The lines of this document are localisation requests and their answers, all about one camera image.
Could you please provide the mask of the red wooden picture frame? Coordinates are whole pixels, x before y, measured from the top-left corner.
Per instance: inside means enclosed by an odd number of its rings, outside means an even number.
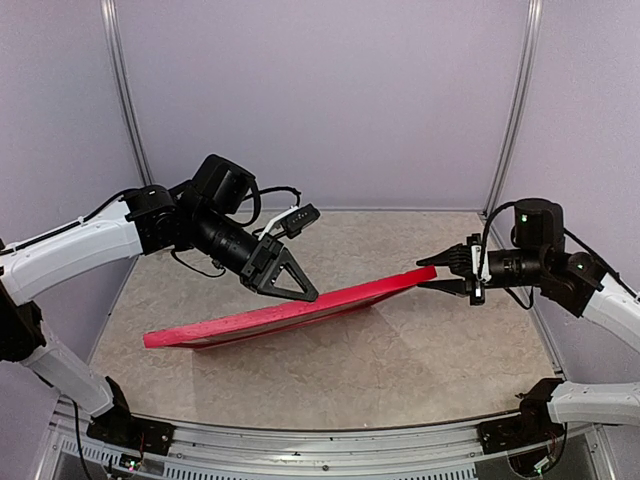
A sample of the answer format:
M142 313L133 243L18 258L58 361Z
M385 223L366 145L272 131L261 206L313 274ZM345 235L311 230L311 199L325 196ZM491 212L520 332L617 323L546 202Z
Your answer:
M437 277L433 266L421 267L322 294L312 303L291 301L143 335L147 349L214 348L279 333L369 308Z

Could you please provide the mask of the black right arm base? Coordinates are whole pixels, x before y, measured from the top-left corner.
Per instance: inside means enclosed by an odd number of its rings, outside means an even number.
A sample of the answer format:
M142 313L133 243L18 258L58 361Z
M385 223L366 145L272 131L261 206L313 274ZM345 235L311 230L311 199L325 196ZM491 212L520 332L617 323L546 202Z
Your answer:
M553 391L562 383L559 378L544 378L522 395L515 415L481 422L477 432L483 453L514 450L562 437L566 427L551 419L547 407Z

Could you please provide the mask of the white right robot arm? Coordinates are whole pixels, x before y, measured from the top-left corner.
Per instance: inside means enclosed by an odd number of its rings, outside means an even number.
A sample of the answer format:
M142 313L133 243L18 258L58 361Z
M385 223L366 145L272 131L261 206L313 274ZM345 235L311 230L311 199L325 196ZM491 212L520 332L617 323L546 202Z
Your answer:
M480 306L490 289L512 295L515 288L527 287L531 295L600 326L632 349L639 347L638 293L565 227L563 208L553 201L508 201L489 214L481 233L417 264L446 267L452 275L426 282L427 289L466 297ZM544 379L522 397L519 410L511 433L523 444L535 442L550 425L636 426L639 386Z

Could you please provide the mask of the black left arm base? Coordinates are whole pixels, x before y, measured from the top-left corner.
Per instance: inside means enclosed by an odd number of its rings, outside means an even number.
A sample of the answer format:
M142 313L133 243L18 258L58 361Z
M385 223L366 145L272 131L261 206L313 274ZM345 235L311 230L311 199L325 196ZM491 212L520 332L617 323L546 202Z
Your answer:
M167 456L175 430L171 423L133 416L129 420L110 423L92 420L87 436L142 454Z

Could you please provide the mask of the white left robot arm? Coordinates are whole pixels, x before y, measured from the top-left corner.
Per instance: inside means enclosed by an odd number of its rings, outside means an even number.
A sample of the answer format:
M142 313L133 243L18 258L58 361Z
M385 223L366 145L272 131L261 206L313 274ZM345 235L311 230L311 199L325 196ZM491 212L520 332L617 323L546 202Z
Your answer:
M90 415L121 445L140 424L120 387L91 368L44 326L35 299L44 291L122 260L196 249L250 291L313 302L318 292L282 243L317 221L312 204L294 206L248 232L261 213L256 177L219 155L207 156L194 176L170 189L126 189L90 214L1 248L1 358L20 363Z

